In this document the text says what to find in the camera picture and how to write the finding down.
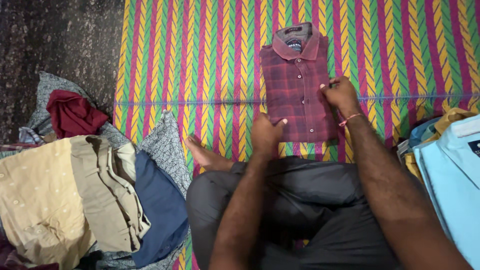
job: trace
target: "gray trousers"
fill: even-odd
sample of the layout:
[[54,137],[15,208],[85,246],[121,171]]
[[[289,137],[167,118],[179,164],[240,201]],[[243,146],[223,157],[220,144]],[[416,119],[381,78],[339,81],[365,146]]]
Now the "gray trousers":
[[[246,168],[198,175],[187,192],[192,245],[208,269],[223,212]],[[264,204],[251,269],[395,269],[399,263],[370,210],[355,164],[288,157],[265,172]],[[309,239],[304,248],[288,246]]]

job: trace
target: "light blue shirt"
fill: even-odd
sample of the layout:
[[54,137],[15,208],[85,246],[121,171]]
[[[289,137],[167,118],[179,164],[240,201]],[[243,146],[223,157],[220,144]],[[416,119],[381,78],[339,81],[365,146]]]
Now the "light blue shirt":
[[480,269],[480,157],[468,144],[480,141],[475,130],[480,115],[451,124],[439,140],[413,152],[445,233]]

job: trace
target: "colorful mat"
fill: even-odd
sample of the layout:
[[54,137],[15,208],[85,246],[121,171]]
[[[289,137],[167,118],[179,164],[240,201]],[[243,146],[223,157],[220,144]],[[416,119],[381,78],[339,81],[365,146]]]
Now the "colorful mat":
[[[329,38],[330,76],[350,77],[388,147],[424,117],[480,109],[475,0],[126,0],[115,126],[138,142],[172,110],[182,138],[247,160],[252,120],[267,110],[258,52],[277,29],[303,21]],[[348,131],[339,133],[279,153],[352,162]],[[174,269],[196,268],[188,243]]]

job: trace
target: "foot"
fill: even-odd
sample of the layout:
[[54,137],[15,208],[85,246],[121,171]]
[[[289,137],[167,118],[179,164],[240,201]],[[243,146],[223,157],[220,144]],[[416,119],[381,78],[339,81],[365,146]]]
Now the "foot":
[[204,167],[206,171],[230,171],[233,161],[228,160],[212,151],[209,151],[200,145],[192,136],[188,136],[185,145],[192,153],[193,159]]

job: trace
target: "floor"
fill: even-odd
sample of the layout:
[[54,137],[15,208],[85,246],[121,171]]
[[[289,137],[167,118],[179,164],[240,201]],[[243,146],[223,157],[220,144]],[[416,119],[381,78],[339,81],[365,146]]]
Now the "floor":
[[0,144],[36,105],[38,72],[68,79],[112,116],[124,2],[0,0]]

